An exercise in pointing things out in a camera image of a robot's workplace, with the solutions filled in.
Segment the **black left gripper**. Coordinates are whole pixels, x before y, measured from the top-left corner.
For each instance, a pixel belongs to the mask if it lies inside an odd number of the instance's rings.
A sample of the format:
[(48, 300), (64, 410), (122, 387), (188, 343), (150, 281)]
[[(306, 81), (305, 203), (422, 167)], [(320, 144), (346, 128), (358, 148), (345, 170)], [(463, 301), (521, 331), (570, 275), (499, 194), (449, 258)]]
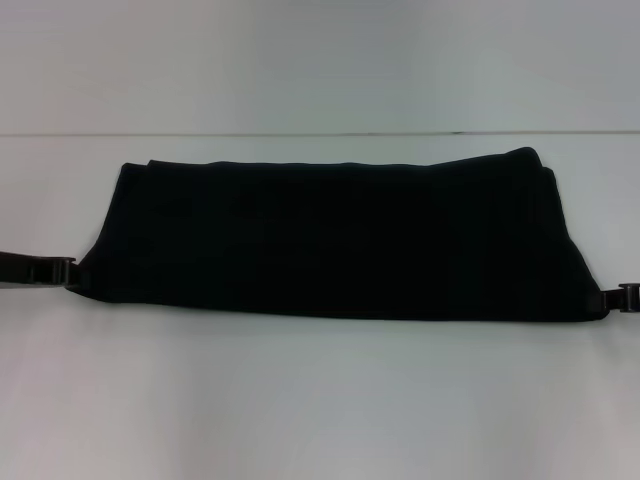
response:
[(0, 253), (2, 286), (72, 287), (77, 285), (77, 263), (70, 257), (33, 257)]

